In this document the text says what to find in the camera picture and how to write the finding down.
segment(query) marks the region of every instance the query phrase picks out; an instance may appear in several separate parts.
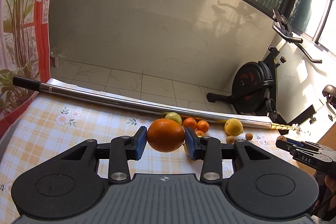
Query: floor tile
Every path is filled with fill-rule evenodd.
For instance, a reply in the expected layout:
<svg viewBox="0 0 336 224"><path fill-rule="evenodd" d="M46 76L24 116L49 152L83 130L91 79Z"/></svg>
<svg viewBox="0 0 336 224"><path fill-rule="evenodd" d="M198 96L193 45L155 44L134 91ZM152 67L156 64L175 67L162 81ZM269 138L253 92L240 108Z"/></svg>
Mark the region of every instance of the floor tile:
<svg viewBox="0 0 336 224"><path fill-rule="evenodd" d="M166 97L166 96L141 93L141 100L163 104L163 105L176 106L175 98Z"/></svg>
<svg viewBox="0 0 336 224"><path fill-rule="evenodd" d="M177 103L177 106L179 107L208 111L206 104L203 104L203 103L181 100L181 99L176 99L176 103Z"/></svg>
<svg viewBox="0 0 336 224"><path fill-rule="evenodd" d="M140 99L141 93L133 90L124 90L119 88L113 88L111 86L106 86L105 92L113 93L116 95L122 95L133 99Z"/></svg>
<svg viewBox="0 0 336 224"><path fill-rule="evenodd" d="M214 90L214 89L210 89L210 88L205 88L203 86L200 86L199 88L201 89L203 99L204 99L204 101L207 105L216 105L216 106L228 107L228 104L224 103L224 102L219 102L219 101L216 101L214 103L209 102L208 99L207 99L207 94L209 92L211 92L211 93L220 94L220 95L231 95L230 93L225 92L225 91L221 91L221 90Z"/></svg>
<svg viewBox="0 0 336 224"><path fill-rule="evenodd" d="M107 86L141 92L142 75L139 73L113 69Z"/></svg>
<svg viewBox="0 0 336 224"><path fill-rule="evenodd" d="M64 77L67 79L73 79L78 73L79 69L82 67L82 63L59 60L58 67L51 67L50 74L52 76Z"/></svg>
<svg viewBox="0 0 336 224"><path fill-rule="evenodd" d="M200 87L173 81L175 97L182 100L205 103Z"/></svg>
<svg viewBox="0 0 336 224"><path fill-rule="evenodd" d="M54 78L58 81L62 81L62 82L67 83L67 84L71 84L71 81L72 81L72 79L67 79L67 78L63 78L63 77L59 77L59 76L51 76L50 78Z"/></svg>
<svg viewBox="0 0 336 224"><path fill-rule="evenodd" d="M236 114L232 111L232 109L230 108L230 106L228 105L227 107L223 107L223 106L216 106L216 105L208 105L208 110L211 112L219 112L219 113L226 113L226 114Z"/></svg>
<svg viewBox="0 0 336 224"><path fill-rule="evenodd" d="M175 98L172 80L143 75L141 92Z"/></svg>
<svg viewBox="0 0 336 224"><path fill-rule="evenodd" d="M97 91L104 91L104 88L105 88L104 85L97 85L97 84L82 82L82 81L78 81L78 80L72 80L71 84L72 85L79 85L82 88L87 88L87 89L97 90Z"/></svg>
<svg viewBox="0 0 336 224"><path fill-rule="evenodd" d="M98 85L106 85L112 69L83 64L74 80Z"/></svg>

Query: tablecloth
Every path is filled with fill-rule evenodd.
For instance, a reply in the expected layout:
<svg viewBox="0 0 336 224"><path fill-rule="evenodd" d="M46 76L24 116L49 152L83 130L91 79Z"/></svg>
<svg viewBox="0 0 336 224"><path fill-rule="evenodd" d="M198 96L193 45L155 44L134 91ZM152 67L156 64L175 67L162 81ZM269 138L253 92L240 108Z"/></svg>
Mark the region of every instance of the tablecloth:
<svg viewBox="0 0 336 224"><path fill-rule="evenodd" d="M88 90L55 79L49 84L65 86L77 90L100 93L112 97L130 99L120 95ZM11 223L18 212L11 198L13 181L23 172L67 150L86 139L96 139L98 143L110 142L122 135L134 135L140 126L147 128L154 120L162 118L139 112L127 112L112 107L66 99L39 93L26 112L21 116L17 128L6 148L0 163L0 223ZM244 116L259 121L270 121L268 117ZM251 141L270 153L296 165L289 153L275 147L277 130L244 128L240 138L251 132ZM208 135L226 142L227 135L222 125L210 125ZM134 173L180 174L195 173L199 178L202 161L192 161L183 147L171 153L160 153L148 144L141 160L128 161L131 177ZM233 174L231 160L223 160L223 177ZM101 160L98 174L106 178L108 160Z"/></svg>

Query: exercise bike display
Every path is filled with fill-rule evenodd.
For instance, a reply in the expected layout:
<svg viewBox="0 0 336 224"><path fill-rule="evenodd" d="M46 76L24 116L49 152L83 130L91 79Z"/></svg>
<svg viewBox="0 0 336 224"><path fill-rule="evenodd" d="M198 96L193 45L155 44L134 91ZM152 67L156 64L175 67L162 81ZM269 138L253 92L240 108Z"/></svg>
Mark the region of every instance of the exercise bike display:
<svg viewBox="0 0 336 224"><path fill-rule="evenodd" d="M274 23L272 28L287 42L294 43L312 63L322 63L322 60L313 60L302 47L303 40L293 37L292 27L286 17L273 9ZM276 47L268 47L269 54L263 61L248 62L244 64L236 73L232 84L232 95L225 96L215 93L208 93L209 102L222 101L232 104L237 114L255 114L256 116L269 116L272 122L281 124L302 124L311 118L313 123L316 113L313 105L308 107L295 119L287 123L280 113L277 112L277 68L286 62L281 56L280 63L276 62L276 57L280 51Z"/></svg>

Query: wall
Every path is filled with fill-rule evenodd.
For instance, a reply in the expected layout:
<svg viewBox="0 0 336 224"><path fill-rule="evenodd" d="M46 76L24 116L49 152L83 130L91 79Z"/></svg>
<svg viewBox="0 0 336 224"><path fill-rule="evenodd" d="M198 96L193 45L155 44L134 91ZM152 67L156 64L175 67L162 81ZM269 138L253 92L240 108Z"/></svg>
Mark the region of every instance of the wall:
<svg viewBox="0 0 336 224"><path fill-rule="evenodd" d="M231 92L272 20L242 0L50 0L50 47L70 61Z"/></svg>
<svg viewBox="0 0 336 224"><path fill-rule="evenodd" d="M278 44L277 48L280 49L284 41L276 35L272 44ZM292 137L317 142L336 121L335 118L333 122L328 118L329 111L322 103L326 101L322 96L323 88L326 85L336 86L336 60L312 42L304 40L302 45L313 59L322 59L322 64L309 62L300 49L291 43L281 49L277 59L284 56L287 62L277 69L277 110L289 122L313 104L317 111L314 116L316 122L312 125L309 121L305 122L301 126L303 132Z"/></svg>

